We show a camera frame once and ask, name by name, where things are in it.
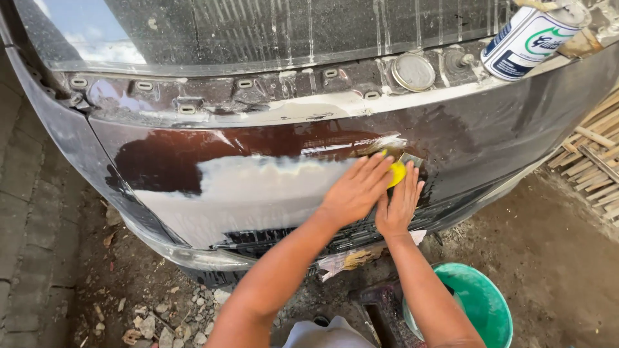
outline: spray can label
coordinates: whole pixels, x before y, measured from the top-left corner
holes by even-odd
[[[519,80],[581,29],[522,7],[482,51],[482,63],[496,77]]]

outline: paving stone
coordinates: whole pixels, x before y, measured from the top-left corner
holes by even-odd
[[[67,347],[69,320],[67,312],[74,298],[74,291],[70,289],[50,289],[47,307],[41,317],[45,327],[39,337],[40,347],[62,348]]]
[[[28,101],[28,97],[24,97],[22,100],[22,105],[17,112],[15,127],[33,137],[39,144],[43,144],[45,139],[49,137],[47,130],[43,127],[43,123],[41,123],[41,119],[39,119],[35,109]]]
[[[0,279],[13,278],[19,250],[24,244],[28,204],[0,192]]]
[[[73,167],[69,167],[67,184],[64,185],[64,203],[61,217],[77,223],[82,204],[82,192],[86,187],[86,179]]]
[[[0,167],[4,162],[4,152],[9,144],[13,126],[17,121],[17,111],[21,104],[22,99],[19,95],[6,85],[0,84]]]
[[[67,170],[71,166],[69,161],[60,152],[51,137],[48,137],[45,143],[43,143],[43,152],[45,153],[45,158],[43,159],[39,178],[51,183],[55,187],[62,187],[67,177]]]
[[[61,221],[56,236],[55,251],[51,284],[64,287],[75,286],[79,257],[79,231],[76,224],[66,220]]]
[[[9,311],[4,319],[7,332],[36,331],[47,301],[54,254],[38,246],[23,248],[17,282],[13,285]]]
[[[4,156],[0,191],[28,201],[39,171],[41,152],[41,144],[14,129]]]
[[[6,316],[6,307],[9,304],[9,291],[11,284],[5,281],[0,281],[0,323]]]
[[[24,96],[22,84],[19,83],[5,50],[0,51],[0,83],[6,85],[20,97]]]
[[[0,347],[37,348],[37,333],[7,333]]]
[[[39,180],[30,199],[31,213],[26,222],[29,245],[52,249],[56,231],[60,228],[62,192],[52,184]]]

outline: bamboo pile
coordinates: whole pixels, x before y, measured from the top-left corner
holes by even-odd
[[[619,90],[591,111],[548,161],[619,227]]]

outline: rear windshield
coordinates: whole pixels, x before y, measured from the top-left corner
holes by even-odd
[[[496,33],[504,0],[18,0],[55,71],[242,74],[336,63]]]

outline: tin can lid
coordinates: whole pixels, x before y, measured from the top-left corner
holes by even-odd
[[[591,12],[578,0],[563,0],[562,8],[548,11],[548,15],[559,22],[576,28],[584,28],[591,23]]]
[[[404,53],[391,65],[391,74],[402,87],[413,92],[423,92],[434,84],[436,73],[424,57]]]

